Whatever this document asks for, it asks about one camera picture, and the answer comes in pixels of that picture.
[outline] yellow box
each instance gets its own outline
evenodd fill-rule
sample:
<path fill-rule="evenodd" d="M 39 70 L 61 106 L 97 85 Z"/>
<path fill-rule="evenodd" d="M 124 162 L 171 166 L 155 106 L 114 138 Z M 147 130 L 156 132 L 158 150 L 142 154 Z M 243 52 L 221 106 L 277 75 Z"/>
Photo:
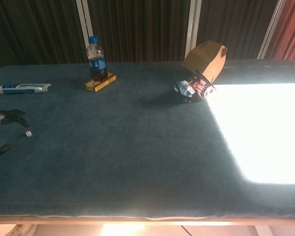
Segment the yellow box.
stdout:
<path fill-rule="evenodd" d="M 117 79 L 117 76 L 113 73 L 108 72 L 107 75 L 107 80 L 105 81 L 94 81 L 94 80 L 89 80 L 85 83 L 85 86 L 87 90 L 92 91 L 92 92 L 98 92 L 108 84 L 112 83 Z"/>

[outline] robotic arm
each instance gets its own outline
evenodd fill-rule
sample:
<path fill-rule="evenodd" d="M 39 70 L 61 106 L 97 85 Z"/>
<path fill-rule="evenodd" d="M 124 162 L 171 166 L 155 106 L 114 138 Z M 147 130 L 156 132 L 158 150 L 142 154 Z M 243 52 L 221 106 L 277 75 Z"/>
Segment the robotic arm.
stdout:
<path fill-rule="evenodd" d="M 23 127 L 29 127 L 27 121 L 21 117 L 25 115 L 24 112 L 20 110 L 10 110 L 10 111 L 0 111 L 0 125 L 10 124 L 10 123 L 20 123 Z M 11 148 L 10 144 L 6 144 L 0 147 L 0 155 L 4 154 Z"/>

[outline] toothpaste tube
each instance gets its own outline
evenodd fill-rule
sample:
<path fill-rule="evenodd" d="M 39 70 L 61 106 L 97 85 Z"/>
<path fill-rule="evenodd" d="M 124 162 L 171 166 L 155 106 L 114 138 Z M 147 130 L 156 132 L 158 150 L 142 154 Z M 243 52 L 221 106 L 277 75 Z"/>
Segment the toothpaste tube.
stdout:
<path fill-rule="evenodd" d="M 0 86 L 0 93 L 24 94 L 47 92 L 51 84 L 5 84 Z"/>

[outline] bottle label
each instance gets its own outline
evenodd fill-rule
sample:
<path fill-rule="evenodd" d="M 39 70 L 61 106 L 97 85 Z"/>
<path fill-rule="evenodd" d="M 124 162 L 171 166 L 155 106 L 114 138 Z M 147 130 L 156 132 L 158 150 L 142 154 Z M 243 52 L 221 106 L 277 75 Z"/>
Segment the bottle label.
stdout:
<path fill-rule="evenodd" d="M 105 69 L 106 64 L 105 64 L 105 58 L 100 58 L 96 60 L 88 60 L 89 67 L 93 71 L 100 71 Z"/>

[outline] crumpled wrapper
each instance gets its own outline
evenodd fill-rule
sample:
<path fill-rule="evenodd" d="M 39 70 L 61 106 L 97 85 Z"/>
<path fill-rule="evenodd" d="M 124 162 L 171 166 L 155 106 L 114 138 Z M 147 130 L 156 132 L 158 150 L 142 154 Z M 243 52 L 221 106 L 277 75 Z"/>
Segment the crumpled wrapper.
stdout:
<path fill-rule="evenodd" d="M 206 96 L 216 89 L 199 70 L 196 70 L 189 81 L 175 82 L 174 90 L 181 95 L 184 102 L 195 102 L 205 100 Z"/>

